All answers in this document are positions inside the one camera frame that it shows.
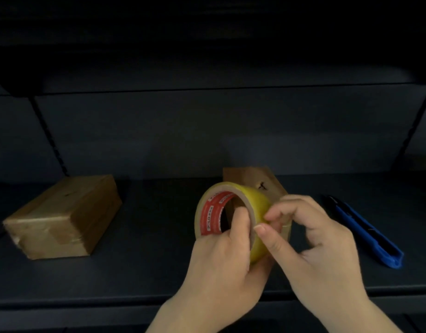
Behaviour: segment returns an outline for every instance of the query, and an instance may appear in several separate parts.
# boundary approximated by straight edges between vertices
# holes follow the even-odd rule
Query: person's left hand
[[[239,207],[230,230],[196,240],[183,285],[149,332],[218,332],[249,312],[273,266],[270,255],[250,266],[249,234],[249,213]]]

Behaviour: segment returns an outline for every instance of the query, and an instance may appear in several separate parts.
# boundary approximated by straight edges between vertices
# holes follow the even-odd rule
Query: person's right hand
[[[329,331],[371,331],[366,325],[372,325],[372,331],[399,331],[367,297],[350,230],[329,218],[308,196],[284,196],[268,210],[265,219],[277,222],[287,214],[306,227],[311,249],[297,253],[269,224],[260,223],[254,229],[299,301]]]

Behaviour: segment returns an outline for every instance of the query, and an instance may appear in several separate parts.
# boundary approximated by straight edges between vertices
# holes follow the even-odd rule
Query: tape roll
[[[208,189],[196,208],[194,233],[196,238],[210,234],[221,234],[221,214],[225,205],[234,197],[240,198],[250,216],[250,263],[256,262],[268,251],[253,227],[266,222],[264,215],[271,207],[269,199],[260,191],[232,182],[221,182]]]

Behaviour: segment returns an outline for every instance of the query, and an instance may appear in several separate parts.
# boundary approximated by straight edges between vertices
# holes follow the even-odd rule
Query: blue knife handle
[[[375,227],[373,227],[366,219],[364,219],[360,214],[358,214],[352,207],[350,207],[347,203],[344,203],[346,207],[350,209],[354,215],[356,215],[361,222],[363,222],[366,226],[368,226],[369,231],[366,231],[354,218],[352,218],[349,214],[344,212],[338,205],[336,205],[336,210],[347,223],[348,227],[351,231],[360,235],[363,240],[370,246],[373,253],[390,268],[401,268],[402,267],[402,259],[404,257],[404,252],[398,249],[396,245],[393,244],[387,237],[381,234]],[[376,240],[369,232],[373,233],[374,237],[379,239],[383,246],[386,244],[387,251],[382,248],[379,244],[378,240]]]

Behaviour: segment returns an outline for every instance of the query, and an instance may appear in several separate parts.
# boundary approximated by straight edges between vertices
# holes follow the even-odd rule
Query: red inner tape core
[[[225,205],[236,194],[228,191],[218,192],[205,201],[201,212],[201,235],[221,234],[221,214]]]

